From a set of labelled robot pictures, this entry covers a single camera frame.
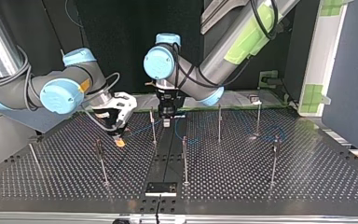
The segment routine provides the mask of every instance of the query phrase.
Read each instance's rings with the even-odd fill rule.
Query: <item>metal bracket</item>
[[[249,0],[213,0],[201,15],[201,33],[205,35],[234,7],[243,7]]]
[[[330,105],[331,104],[331,99],[328,96],[322,95],[321,104]]]
[[[176,197],[177,183],[175,182],[150,182],[146,187],[146,197]]]

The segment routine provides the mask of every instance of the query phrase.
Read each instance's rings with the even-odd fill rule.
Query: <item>vertical metal rod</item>
[[[109,185],[109,180],[107,179],[107,175],[106,175],[106,170],[105,170],[105,167],[104,167],[104,163],[103,163],[103,159],[101,159],[101,166],[103,167],[103,176],[104,176],[104,179],[105,179],[105,185]]]
[[[261,102],[258,105],[258,109],[257,109],[257,125],[255,127],[255,135],[259,136],[260,135],[260,115],[261,115]]]
[[[188,176],[187,176],[187,142],[186,142],[186,137],[183,137],[183,141],[182,141],[182,150],[183,150],[183,159],[185,161],[185,186],[188,186],[190,183],[188,182]]]
[[[39,165],[39,160],[36,157],[36,153],[34,153],[34,146],[32,145],[32,143],[28,144],[28,146],[30,147],[32,155],[34,156],[34,161],[36,161],[36,163]]]
[[[275,184],[274,178],[275,178],[276,165],[277,165],[277,151],[276,148],[274,148],[274,164],[272,166],[271,186]]]
[[[157,144],[156,140],[156,129],[155,129],[155,122],[153,118],[153,107],[150,109],[150,122],[152,123],[152,130],[153,130],[153,144]]]
[[[32,152],[32,155],[34,157],[34,161],[36,162],[37,168],[39,169],[39,172],[43,177],[42,167],[40,166],[39,159],[36,157],[36,153],[34,152],[34,146],[32,145],[32,143],[28,144],[28,146],[31,149],[31,152]]]
[[[220,143],[221,139],[222,139],[222,127],[221,127],[221,123],[222,123],[222,106],[219,105],[219,136],[218,136],[218,142]]]

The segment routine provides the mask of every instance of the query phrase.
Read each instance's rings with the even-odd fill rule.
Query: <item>robotic arm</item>
[[[137,103],[125,92],[109,93],[119,74],[112,75],[117,79],[108,86],[89,49],[69,52],[62,60],[63,71],[33,77],[25,51],[14,44],[0,20],[0,110],[35,111],[43,106],[51,112],[70,114],[87,104],[105,124],[86,113],[123,147],[121,136]]]
[[[225,82],[227,78],[244,60],[248,60],[246,66],[249,59],[273,38],[277,22],[298,1],[248,1],[239,17],[199,67],[180,56],[179,35],[157,35],[156,46],[145,56],[144,69],[156,80],[160,116],[170,119],[176,113],[177,108],[172,107],[171,102],[174,100],[172,91],[180,90],[207,106],[215,105],[222,97],[224,87],[235,80],[234,77]]]

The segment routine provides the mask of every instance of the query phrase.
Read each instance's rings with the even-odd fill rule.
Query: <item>black cable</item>
[[[268,38],[269,40],[274,39],[276,36],[275,30],[278,25],[278,13],[279,13],[277,3],[275,2],[275,0],[271,0],[271,4],[272,4],[272,8],[274,10],[274,22],[273,22],[271,31],[268,32],[266,27],[264,26],[263,22],[261,21],[260,15],[258,14],[255,0],[251,0],[252,11],[255,14],[255,19],[258,23],[258,26],[260,27],[261,31],[266,36],[266,38]]]
[[[260,29],[262,30],[262,32],[264,33],[264,35],[266,36],[266,38],[272,40],[275,38],[276,36],[276,27],[278,25],[278,7],[277,7],[277,4],[275,2],[275,0],[271,0],[271,4],[272,4],[272,8],[274,10],[274,21],[273,21],[273,25],[272,25],[272,28],[271,28],[271,31],[270,33],[267,31],[266,27],[264,26],[263,22],[261,21],[261,18],[260,18],[260,15],[258,14],[258,11],[257,11],[257,7],[256,7],[256,3],[255,3],[255,0],[251,0],[251,5],[252,5],[252,10],[255,14],[255,19],[257,20],[257,23],[258,25],[260,26]],[[242,69],[240,70],[240,72],[234,77],[232,78],[230,81],[228,82],[224,82],[223,84],[221,85],[218,85],[216,83],[213,83],[211,80],[209,80],[205,75],[202,74],[201,70],[200,70],[200,67],[199,67],[199,74],[200,76],[209,84],[205,84],[205,83],[202,83],[202,82],[199,82],[197,81],[196,79],[194,79],[193,77],[190,76],[191,72],[193,71],[194,69],[194,65],[192,65],[190,67],[190,69],[188,70],[188,72],[185,72],[185,70],[182,68],[182,66],[180,65],[179,63],[179,51],[180,51],[180,47],[177,43],[173,43],[172,44],[172,50],[174,52],[174,60],[175,60],[175,64],[176,64],[176,77],[175,77],[175,83],[174,83],[174,87],[177,89],[178,88],[178,80],[179,80],[179,71],[181,71],[186,79],[182,80],[182,82],[180,83],[180,87],[182,87],[186,80],[187,79],[190,79],[192,82],[202,86],[202,87],[205,87],[205,88],[219,88],[219,87],[225,87],[231,83],[233,83],[240,75],[241,73],[244,71],[244,69],[248,66],[251,58],[249,58],[246,63],[244,64],[244,66],[242,67]]]
[[[46,12],[46,15],[48,16],[48,21],[50,22],[51,28],[53,29],[53,32],[54,32],[54,35],[56,36],[57,41],[58,41],[58,44],[60,45],[60,49],[63,51],[63,46],[62,46],[61,40],[60,40],[60,38],[58,37],[57,30],[56,30],[56,28],[55,28],[55,26],[54,26],[53,21],[51,20],[50,14],[48,13],[48,9],[46,8],[45,1],[41,0],[41,2],[42,2],[42,5],[43,5],[44,10],[45,10],[45,12]]]
[[[242,73],[242,72],[244,71],[244,69],[247,67],[247,65],[249,64],[250,59],[251,59],[251,58],[249,58],[249,59],[246,61],[246,63],[244,64],[244,66],[242,67],[242,69],[240,70],[240,72],[239,72],[234,78],[232,78],[230,81],[225,82],[225,83],[223,83],[223,84],[221,84],[221,85],[214,84],[211,80],[209,80],[208,78],[206,78],[206,76],[203,75],[202,72],[199,70],[199,73],[200,73],[200,75],[202,76],[202,78],[204,78],[205,81],[207,81],[208,83],[210,83],[210,85],[207,85],[207,84],[205,84],[205,83],[202,83],[202,82],[197,81],[196,79],[194,79],[193,77],[190,76],[191,72],[193,71],[194,65],[192,65],[192,67],[188,70],[188,72],[185,72],[185,70],[183,69],[183,67],[179,64],[179,48],[176,48],[176,46],[178,46],[178,44],[177,44],[177,43],[173,43],[173,45],[172,45],[172,49],[173,49],[173,52],[174,52],[174,57],[173,57],[173,58],[175,59],[176,68],[177,68],[177,69],[176,69],[176,79],[178,79],[178,77],[179,77],[179,76],[178,76],[178,75],[179,75],[179,71],[178,71],[178,70],[180,70],[180,71],[183,73],[183,75],[185,75],[186,78],[190,79],[192,82],[194,82],[194,83],[196,83],[196,84],[198,84],[198,85],[200,85],[200,86],[202,86],[202,87],[205,87],[205,88],[225,87],[225,86],[227,86],[227,85],[233,83],[233,82],[241,75],[241,73]]]
[[[298,104],[295,102],[295,98],[292,97],[292,95],[290,94],[290,92],[287,90],[286,85],[284,85],[284,82],[283,82],[283,79],[282,79],[282,78],[281,78],[281,82],[282,82],[282,85],[283,85],[284,90],[285,90],[286,93],[289,95],[289,98],[292,99],[292,100],[290,100],[290,101],[292,101],[293,104],[295,104],[295,106],[296,106],[297,108],[299,108],[299,107],[298,107]]]
[[[69,12],[68,12],[68,0],[65,0],[65,13],[66,13],[66,16],[68,16],[69,20],[75,24],[76,26],[78,27],[81,27],[83,28],[82,25],[80,25],[79,23],[77,23],[76,21],[74,21],[74,19],[72,19],[71,15],[69,15]]]

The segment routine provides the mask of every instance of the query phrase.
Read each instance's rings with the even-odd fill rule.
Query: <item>black panel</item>
[[[200,63],[200,0],[77,0],[76,4],[103,73],[122,75],[116,91],[153,91],[144,85],[150,78],[143,61],[158,33],[179,34],[182,55]]]
[[[348,4],[323,122],[358,147],[358,1]]]
[[[295,100],[300,98],[319,4],[320,0],[300,1],[296,6],[295,22],[284,73],[284,83]]]

